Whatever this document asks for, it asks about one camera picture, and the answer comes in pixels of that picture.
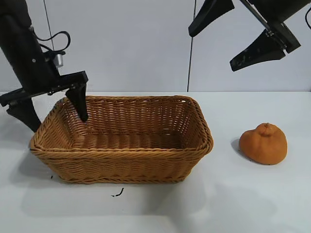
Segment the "basket rim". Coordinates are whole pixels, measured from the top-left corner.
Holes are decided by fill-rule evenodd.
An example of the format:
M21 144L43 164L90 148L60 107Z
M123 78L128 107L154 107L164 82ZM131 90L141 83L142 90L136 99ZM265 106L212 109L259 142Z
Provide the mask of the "basket rim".
M46 133L46 127L52 123L52 117L53 115L55 115L57 113L57 111L59 111L59 107L61 105L63 105L64 103L66 103L66 101L69 101L67 97L64 97L60 100L58 100L56 102L56 104L54 105L54 107L52 108L52 110L49 112L49 114L47 115L47 117L45 118L45 120L42 122L41 126L39 127L39 129L37 130L37 132L35 132L35 134L33 135L31 141L30 141L30 149L33 153L42 153L42 152L48 152L49 153L49 157L53 154L53 155L58 155L58 154L67 154L67 153L71 153L72 155L79 153L100 153L103 155L103 153L108 152L108 153L132 153L132 152L148 152L148 153L172 153L172 152L206 152L209 153L212 148L213 148L213 138L211 136L210 133L210 129L204 119L202 110L198 104L198 102L196 100L194 100L191 97L187 97L187 96L181 96L181 95L175 95L175 96L86 96L87 100L91 100L91 99L102 99L102 100L142 100L142 99L148 99L148 100L156 100L156 99L176 99L178 101L182 101L182 100L188 100L190 101L194 107L195 107L195 113L197 114L197 116L200 119L200 123L202 125L202 129L204 129L204 131L202 133L204 133L206 135L205 140L196 148L183 148L183 149L161 149L161 148L130 148L130 149L97 149L97 148L91 148L91 149L81 149L81 148L70 148L70 149L64 149L64 148L45 148L42 147L39 143L40 138L42 137L42 135L44 135L44 133Z

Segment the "robotic arm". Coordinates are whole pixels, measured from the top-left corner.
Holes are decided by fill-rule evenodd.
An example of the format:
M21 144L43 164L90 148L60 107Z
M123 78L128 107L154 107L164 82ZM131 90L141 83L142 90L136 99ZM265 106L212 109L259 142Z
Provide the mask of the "robotic arm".
M291 53L300 43L284 21L301 10L311 0L240 0L265 27L260 36L230 61L233 71L265 61L280 60L284 50ZM218 17L234 9L232 0L205 0L193 23L189 26L192 37Z
M31 24L25 0L0 0L0 46L22 85L21 89L0 96L0 104L9 105L7 113L35 132L41 122L32 97L68 89L66 96L81 120L87 121L86 73L61 76L57 66L65 52L39 44Z

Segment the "white table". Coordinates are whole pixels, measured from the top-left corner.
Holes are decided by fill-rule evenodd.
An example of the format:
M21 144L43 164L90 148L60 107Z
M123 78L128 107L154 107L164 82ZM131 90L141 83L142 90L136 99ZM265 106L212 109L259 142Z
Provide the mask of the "white table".
M309 233L311 93L88 93L188 95L205 115L213 151L179 184L69 185L28 151L33 133L0 109L2 233ZM63 97L34 99L43 119ZM288 156L262 166L237 151L240 135L278 125ZM119 197L111 195L124 192Z

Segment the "woven wicker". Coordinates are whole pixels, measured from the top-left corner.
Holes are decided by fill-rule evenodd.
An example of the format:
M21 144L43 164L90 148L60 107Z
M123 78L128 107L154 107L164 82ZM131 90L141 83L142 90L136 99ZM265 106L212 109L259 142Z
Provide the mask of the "woven wicker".
M213 147L189 97L87 97L83 123L67 98L31 140L31 151L69 183L183 181Z

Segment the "metal rod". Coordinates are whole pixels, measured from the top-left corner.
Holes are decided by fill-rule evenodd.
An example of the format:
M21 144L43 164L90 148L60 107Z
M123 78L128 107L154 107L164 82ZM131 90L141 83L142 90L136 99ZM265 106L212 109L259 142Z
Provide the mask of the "metal rod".
M247 0L240 0L240 1L268 31L271 31L271 28L266 22L266 20L251 6L251 4Z

